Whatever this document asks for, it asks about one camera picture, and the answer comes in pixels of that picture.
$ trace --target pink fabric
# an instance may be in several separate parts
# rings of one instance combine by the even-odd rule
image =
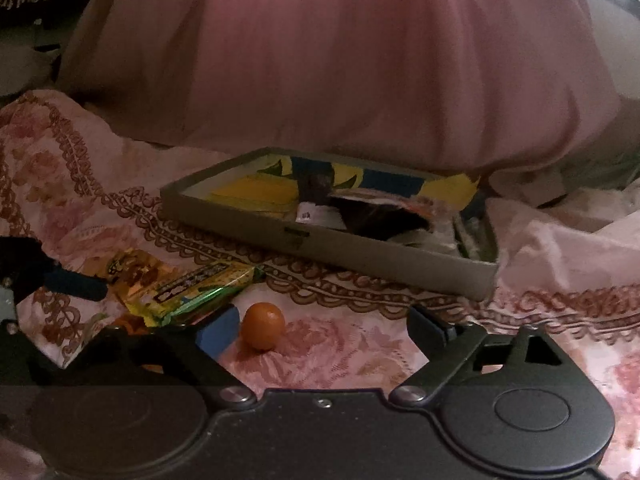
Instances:
[[[266,282],[235,303],[241,313],[256,301],[277,304],[286,335],[268,354],[236,342],[221,358],[257,392],[269,386],[389,391],[425,362],[405,329],[413,303],[443,320],[474,320],[497,333],[544,322],[615,411],[603,471],[617,480],[640,479],[640,237],[628,231],[637,222],[616,221],[592,235],[522,203],[492,201],[498,288],[493,301],[475,303],[335,272],[164,218],[159,187],[225,157],[123,139],[58,92],[26,94],[0,110],[0,235],[36,236],[47,253],[77,270],[94,256],[129,247],[183,269],[211,258],[263,265]],[[21,328],[60,365],[122,313],[113,296],[91,303],[44,289],[19,305]],[[43,467],[38,456],[0,440],[2,480],[35,479]]]
[[[618,107],[586,0],[92,0],[60,81],[136,139],[427,170],[546,164]]]

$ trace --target pink pleated fabric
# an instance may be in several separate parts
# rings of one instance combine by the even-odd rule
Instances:
[[[428,170],[540,167],[618,110],[586,0],[92,0],[60,88],[135,139]]]

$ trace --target gray fabric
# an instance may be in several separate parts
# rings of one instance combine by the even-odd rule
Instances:
[[[15,310],[14,293],[10,288],[0,286],[0,322],[5,319],[15,321],[18,315]]]
[[[0,100],[50,84],[51,63],[58,51],[38,52],[30,46],[0,46]]]

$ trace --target round black cover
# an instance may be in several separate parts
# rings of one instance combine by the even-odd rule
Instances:
[[[198,391],[133,365],[99,365],[73,383],[46,388],[31,429],[58,470],[84,477],[132,474],[182,452],[202,430]]]
[[[594,388],[530,381],[518,387],[501,371],[452,388],[439,419],[452,439],[506,472],[558,474],[579,468],[609,443],[612,413]]]

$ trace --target orange ball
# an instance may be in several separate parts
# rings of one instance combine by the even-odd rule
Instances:
[[[254,303],[244,314],[240,336],[252,348],[273,349],[284,333],[284,316],[273,303]]]

